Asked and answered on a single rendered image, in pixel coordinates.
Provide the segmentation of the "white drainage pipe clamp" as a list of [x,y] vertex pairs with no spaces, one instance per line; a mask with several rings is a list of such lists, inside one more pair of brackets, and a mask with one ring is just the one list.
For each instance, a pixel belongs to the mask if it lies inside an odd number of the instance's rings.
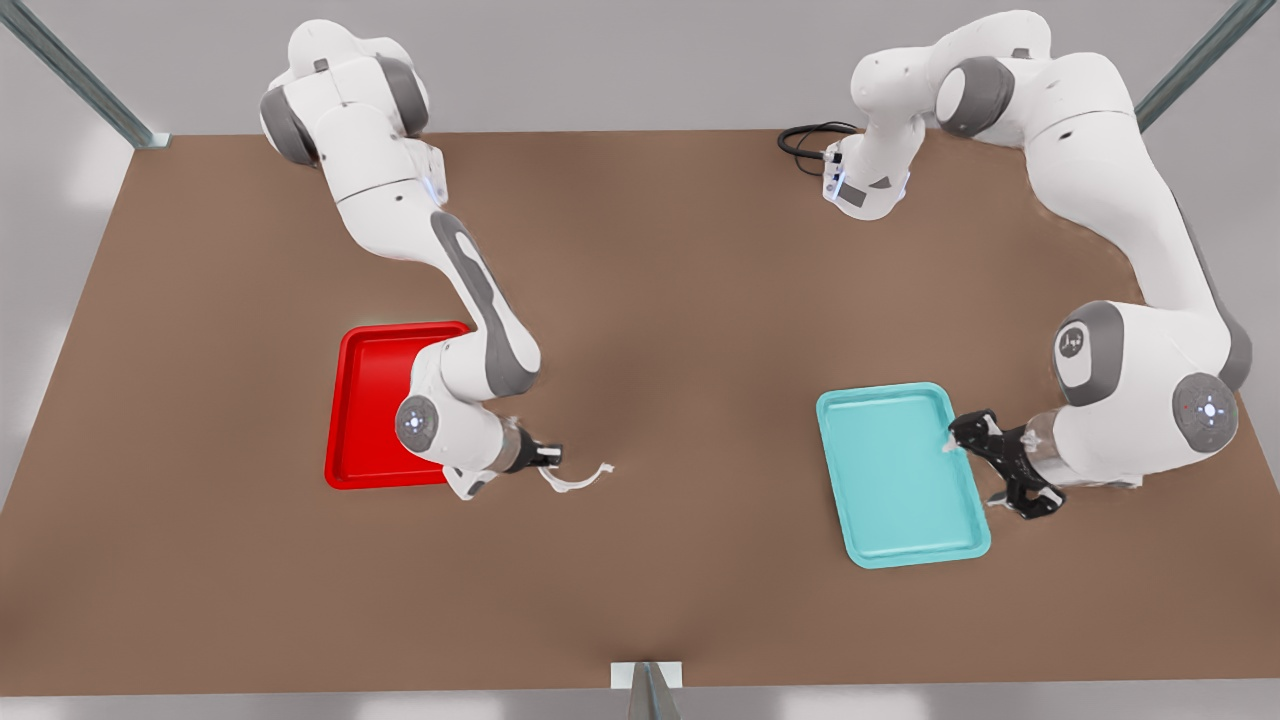
[[600,480],[604,475],[614,471],[614,466],[608,462],[602,462],[599,468],[588,478],[582,480],[563,480],[558,478],[553,471],[552,466],[539,466],[538,471],[540,477],[552,487],[557,493],[568,493],[577,489],[584,489],[593,486],[595,482]]

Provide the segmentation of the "teal rectangular tray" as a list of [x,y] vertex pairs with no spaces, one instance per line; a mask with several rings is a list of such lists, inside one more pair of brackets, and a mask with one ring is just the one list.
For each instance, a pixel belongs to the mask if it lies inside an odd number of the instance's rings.
[[824,392],[815,402],[835,507],[863,569],[978,559],[991,547],[968,456],[950,443],[955,414],[932,382]]

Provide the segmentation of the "red rectangular tray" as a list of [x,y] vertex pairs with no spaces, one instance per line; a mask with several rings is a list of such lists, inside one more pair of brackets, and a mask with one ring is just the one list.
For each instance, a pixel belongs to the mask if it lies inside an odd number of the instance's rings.
[[410,391],[417,352],[470,328],[462,322],[361,325],[340,341],[325,479],[334,489],[440,486],[435,462],[404,450],[390,421]]

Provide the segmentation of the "silver frame post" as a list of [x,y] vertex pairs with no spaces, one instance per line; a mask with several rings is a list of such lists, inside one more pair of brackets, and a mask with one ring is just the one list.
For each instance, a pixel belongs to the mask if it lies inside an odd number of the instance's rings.
[[0,0],[0,24],[133,149],[170,145],[169,133],[150,129],[22,0]]
[[1245,36],[1277,0],[1234,0],[1233,5],[1181,56],[1135,106],[1135,122],[1144,133],[1185,91]]
[[628,692],[627,720],[682,720],[672,692],[678,688],[684,688],[680,661],[611,664],[611,689]]

